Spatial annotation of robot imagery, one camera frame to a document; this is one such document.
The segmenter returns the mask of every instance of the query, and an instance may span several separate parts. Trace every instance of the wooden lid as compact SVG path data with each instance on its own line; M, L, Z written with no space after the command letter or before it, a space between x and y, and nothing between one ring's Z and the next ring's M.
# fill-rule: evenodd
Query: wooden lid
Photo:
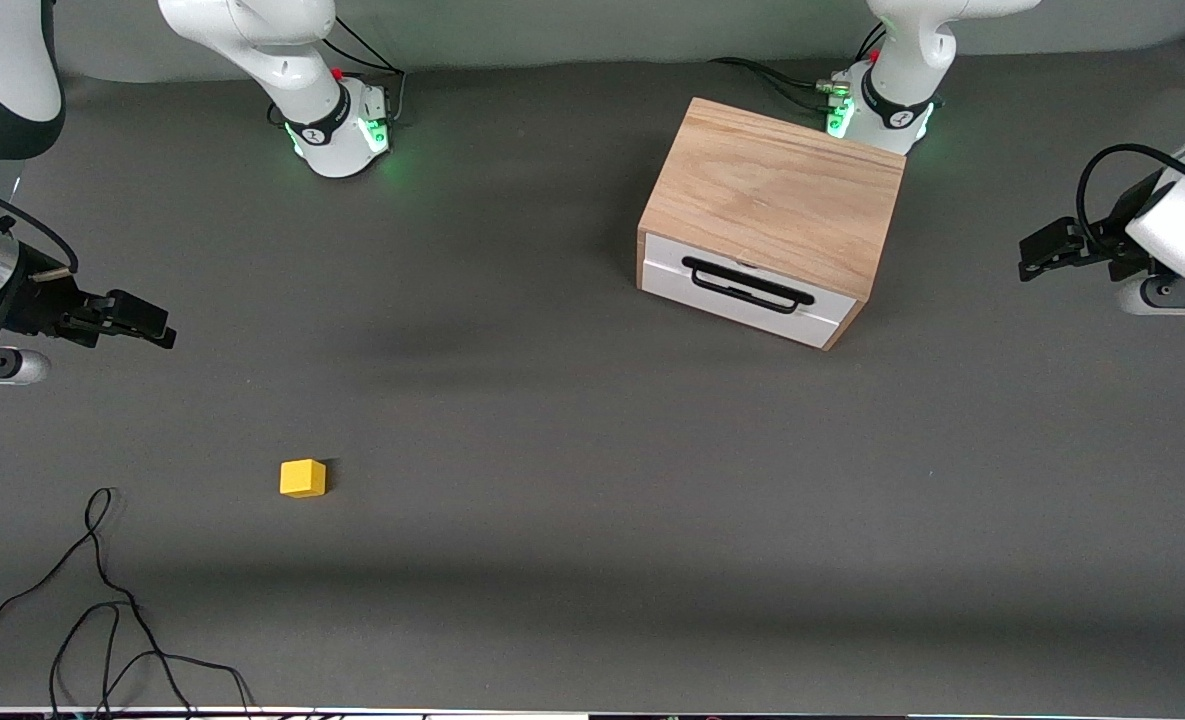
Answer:
M866 302L904 160L696 97L641 230Z

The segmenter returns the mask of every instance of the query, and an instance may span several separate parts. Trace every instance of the yellow cube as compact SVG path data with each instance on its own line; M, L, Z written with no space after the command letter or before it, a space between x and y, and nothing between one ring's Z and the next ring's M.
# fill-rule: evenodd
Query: yellow cube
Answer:
M326 495L326 467L315 459L290 459L281 464L281 495Z

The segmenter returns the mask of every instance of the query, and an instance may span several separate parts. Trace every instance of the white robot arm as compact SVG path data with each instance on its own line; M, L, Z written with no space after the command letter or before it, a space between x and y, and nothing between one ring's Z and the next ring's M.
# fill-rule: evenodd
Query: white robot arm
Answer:
M1103 220L1085 214L1085 188L1096 167L1119 152L1165 165L1127 189ZM1020 243L1021 281L1064 266L1108 263L1122 309L1135 315L1185 315L1185 146L1176 156L1145 144L1103 149L1081 173L1076 217L1053 220Z
M2 163L34 158L58 140L63 91L55 68L49 0L0 0L0 340L2 333L44 334L94 347L100 338L126 334L169 348L175 332L168 314L129 292L82 291L72 249L52 229L8 200L17 184ZM60 247L65 261L19 240L17 220L33 225ZM0 345L0 384L43 381L49 360L36 351Z
M318 51L335 24L333 0L158 0L181 37L225 56L286 116L294 149L321 176L353 176L387 150L380 86L337 78Z
M957 58L957 38L948 22L1000 18L1035 8L1040 0L867 0L884 24L879 58L860 58L833 73L847 82L851 97L839 99L828 131L907 155L934 111L934 94Z

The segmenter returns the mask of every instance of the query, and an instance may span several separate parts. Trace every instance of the white drawer front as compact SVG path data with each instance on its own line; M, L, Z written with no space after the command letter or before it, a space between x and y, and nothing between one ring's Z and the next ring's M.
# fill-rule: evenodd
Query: white drawer front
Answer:
M793 314L781 314L737 297L706 290L694 284L687 268L680 270L683 271L674 272L671 268L646 261L641 272L641 288L647 292L734 320L735 323L751 324L752 328L815 347L825 346L839 327L839 323L816 319L815 315L803 313L801 309Z
M685 274L687 275L688 282L688 274L691 274L691 270L685 268L685 258L706 261L707 263L720 265L723 268L738 270L741 274L751 275L755 278L762 278L771 283L781 284L782 287L793 288L793 290L809 292L813 297L815 297L815 304L799 307L798 313L813 315L821 320L828 320L831 323L840 323L845 320L845 315L848 315L848 311L851 311L852 307L854 307L854 300L852 297L845 297L844 295L839 295L839 292L832 292L831 290L824 290L821 287L813 287L811 283L788 278L780 274L773 274L770 270L742 265L739 263L735 263L735 261L724 258L724 256L691 247L680 242L668 240L666 237L646 233L647 265L658 265L671 270L673 274ZM711 292L703 291L699 287L694 287L694 290L700 292ZM760 307L751 307L752 309L761 310Z

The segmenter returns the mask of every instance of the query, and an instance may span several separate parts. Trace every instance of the drawer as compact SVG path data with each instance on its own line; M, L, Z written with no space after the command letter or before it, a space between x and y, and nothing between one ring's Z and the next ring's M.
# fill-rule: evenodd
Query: drawer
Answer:
M815 319L828 320L831 323L843 322L845 320L845 315L848 315L848 311L851 311L854 307L854 300L852 297L845 297L844 295L839 295L839 292L824 290L821 287L813 287L811 283L784 277L784 275L773 274L770 270L735 263L735 261L730 261L723 255L716 255L715 252L691 247L690 245L684 245L681 242L668 240L666 237L646 233L646 258L643 259L646 261L647 266L652 264L668 269L673 274L684 274L685 282L691 282L691 274L694 269L687 266L687 262L685 261L687 258L698 261L698 263L692 263L697 266L703 266L703 264L710 263L712 265L734 270L737 274L749 275L749 277L752 278L779 284L779 287L787 287L792 288L792 290L807 292L812 296L813 304L800 306L798 308L798 313L813 315ZM716 284L723 284L724 287L739 287L741 290L747 290L752 292L752 295L762 295L762 292L756 292L752 288L743 287L737 282L711 278L702 270L698 275L700 275L702 281L707 279ZM702 288L694 287L694 290L702 291ZM717 295L715 291L705 292ZM771 300L770 297L764 298L774 302L783 302L781 300ZM792 302L787 302L786 306L792 306Z
M716 277L711 282L717 287L732 284ZM763 300L767 304L781 304L783 309L792 306L790 301L771 296L769 292L758 292L756 288L738 288L738 291L744 294L743 297L709 290L706 287L696 284L692 270L684 266L674 269L646 261L641 269L641 288L647 292L654 292L675 302L683 302L685 306L698 307L700 310L734 320L735 323L750 324L752 328L774 333L776 336L815 347L825 346L835 334L835 329L840 327L839 323L833 323L831 320L806 313L802 306L790 313L756 306L748 297Z

